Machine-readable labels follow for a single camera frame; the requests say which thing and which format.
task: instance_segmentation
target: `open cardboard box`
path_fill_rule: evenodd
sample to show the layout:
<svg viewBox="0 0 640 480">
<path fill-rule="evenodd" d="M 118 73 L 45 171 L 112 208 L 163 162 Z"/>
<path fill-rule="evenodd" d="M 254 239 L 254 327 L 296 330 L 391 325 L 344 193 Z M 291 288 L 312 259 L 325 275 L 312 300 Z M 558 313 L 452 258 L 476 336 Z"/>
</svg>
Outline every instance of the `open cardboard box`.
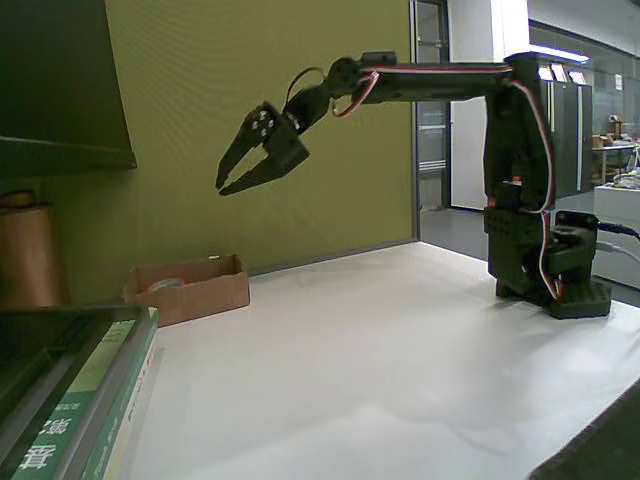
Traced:
<svg viewBox="0 0 640 480">
<path fill-rule="evenodd" d="M 156 282 L 179 278 L 184 286 L 150 291 Z M 247 271 L 236 255 L 168 265 L 134 267 L 127 277 L 124 301 L 152 305 L 165 327 L 249 304 Z"/>
</svg>

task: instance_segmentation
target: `olive green wall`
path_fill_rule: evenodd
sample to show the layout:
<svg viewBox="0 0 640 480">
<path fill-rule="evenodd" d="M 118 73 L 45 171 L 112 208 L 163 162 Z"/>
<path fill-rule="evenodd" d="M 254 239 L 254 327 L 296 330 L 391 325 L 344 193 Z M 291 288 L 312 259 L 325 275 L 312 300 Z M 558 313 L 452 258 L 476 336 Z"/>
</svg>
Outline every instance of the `olive green wall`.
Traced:
<svg viewBox="0 0 640 480">
<path fill-rule="evenodd" d="M 330 115 L 288 177 L 222 198 L 218 160 L 244 115 L 281 106 L 302 68 L 393 49 L 398 0 L 107 0 L 138 169 L 47 180 L 75 301 L 117 295 L 134 264 L 237 252 L 251 268 L 410 239 L 410 108 Z"/>
</svg>

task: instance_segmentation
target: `brown cylinder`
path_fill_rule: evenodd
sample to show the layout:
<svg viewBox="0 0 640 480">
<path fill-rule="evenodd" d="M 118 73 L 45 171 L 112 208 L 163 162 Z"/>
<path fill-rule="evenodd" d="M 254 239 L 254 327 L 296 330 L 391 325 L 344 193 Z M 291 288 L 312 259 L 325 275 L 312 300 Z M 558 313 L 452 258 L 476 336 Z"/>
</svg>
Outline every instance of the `brown cylinder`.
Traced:
<svg viewBox="0 0 640 480">
<path fill-rule="evenodd" d="M 68 303 L 49 209 L 0 211 L 0 309 Z"/>
</svg>

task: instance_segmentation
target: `blue cable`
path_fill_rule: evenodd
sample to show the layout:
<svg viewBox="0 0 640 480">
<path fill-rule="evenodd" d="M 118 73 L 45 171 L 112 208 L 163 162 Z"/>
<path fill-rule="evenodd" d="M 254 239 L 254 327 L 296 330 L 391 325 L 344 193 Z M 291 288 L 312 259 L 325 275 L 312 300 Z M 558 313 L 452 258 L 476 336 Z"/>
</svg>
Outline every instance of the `blue cable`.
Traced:
<svg viewBox="0 0 640 480">
<path fill-rule="evenodd" d="M 621 233 L 623 235 L 636 237 L 638 240 L 640 240 L 640 233 L 638 233 L 637 230 L 625 225 L 621 225 L 619 223 L 600 222 L 598 223 L 598 228 L 603 232 Z"/>
</svg>

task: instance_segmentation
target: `robotic arm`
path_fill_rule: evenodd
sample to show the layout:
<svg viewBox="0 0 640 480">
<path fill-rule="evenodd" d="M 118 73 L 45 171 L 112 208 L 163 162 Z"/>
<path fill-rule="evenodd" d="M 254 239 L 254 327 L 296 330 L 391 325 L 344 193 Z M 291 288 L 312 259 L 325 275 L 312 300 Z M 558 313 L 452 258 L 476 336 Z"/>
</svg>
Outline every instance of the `robotic arm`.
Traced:
<svg viewBox="0 0 640 480">
<path fill-rule="evenodd" d="M 488 116 L 484 184 L 489 199 L 484 223 L 497 294 L 546 306 L 557 318 L 607 315 L 610 292 L 591 281 L 597 219 L 558 212 L 556 226 L 550 227 L 554 152 L 537 71 L 538 59 L 532 54 L 514 55 L 503 64 L 402 65 L 392 52 L 365 53 L 360 60 L 341 58 L 321 84 L 291 99 L 287 95 L 282 113 L 265 102 L 247 115 L 220 161 L 216 188 L 230 195 L 287 175 L 309 156 L 299 136 L 330 107 L 334 116 L 346 117 L 363 104 L 483 96 Z M 346 95 L 352 103 L 338 112 L 335 101 Z M 224 186 L 247 152 L 259 145 L 268 156 Z"/>
</svg>

